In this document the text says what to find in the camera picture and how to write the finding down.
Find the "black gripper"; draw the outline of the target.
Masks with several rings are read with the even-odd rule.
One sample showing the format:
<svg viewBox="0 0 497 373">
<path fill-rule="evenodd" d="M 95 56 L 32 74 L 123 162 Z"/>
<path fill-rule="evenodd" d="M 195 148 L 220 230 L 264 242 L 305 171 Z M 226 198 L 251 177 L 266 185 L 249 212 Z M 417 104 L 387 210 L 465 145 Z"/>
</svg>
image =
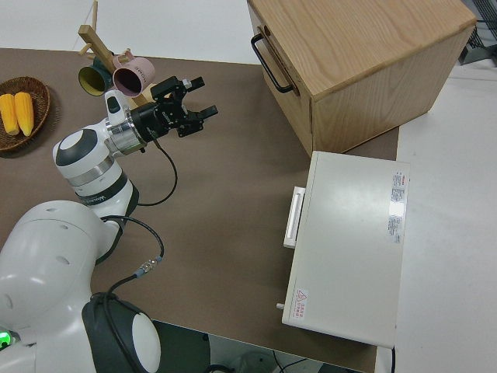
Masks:
<svg viewBox="0 0 497 373">
<path fill-rule="evenodd" d="M 188 92 L 205 86 L 202 77 L 193 80 L 179 80 L 171 76 L 151 87 L 151 97 L 155 102 L 166 101 L 166 96 L 175 102 L 181 102 Z M 209 117 L 218 114 L 215 105 L 200 112 L 184 110 L 170 103 L 146 103 L 130 111 L 131 120 L 140 138 L 151 142 L 166 135 L 171 129 L 176 129 L 178 136 L 185 137 L 203 130 L 203 124 Z"/>
</svg>

